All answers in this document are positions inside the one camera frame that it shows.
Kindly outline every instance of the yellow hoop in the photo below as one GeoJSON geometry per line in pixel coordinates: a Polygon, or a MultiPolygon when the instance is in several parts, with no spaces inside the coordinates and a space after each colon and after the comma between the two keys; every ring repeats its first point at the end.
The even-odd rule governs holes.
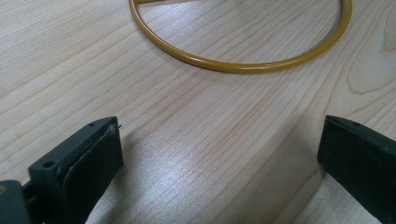
{"type": "Polygon", "coordinates": [[[333,32],[332,35],[323,43],[309,50],[308,52],[290,59],[282,60],[279,62],[273,62],[273,63],[225,63],[225,62],[210,60],[190,54],[181,49],[177,49],[171,46],[170,44],[166,43],[162,39],[160,39],[143,22],[137,10],[137,4],[138,4],[137,1],[139,1],[138,3],[143,3],[143,2],[156,1],[156,0],[130,0],[130,8],[131,8],[132,16],[134,17],[134,20],[137,23],[138,27],[142,30],[143,34],[145,34],[145,36],[158,48],[162,49],[166,53],[172,55],[173,57],[185,63],[190,63],[195,66],[203,67],[210,70],[228,72],[228,73],[272,72],[276,70],[297,66],[302,63],[306,63],[310,60],[313,60],[314,58],[318,57],[320,54],[324,53],[326,50],[331,48],[338,41],[338,39],[340,39],[340,37],[347,29],[349,21],[352,17],[352,0],[341,0],[342,3],[341,20],[335,32],[333,32]]]}

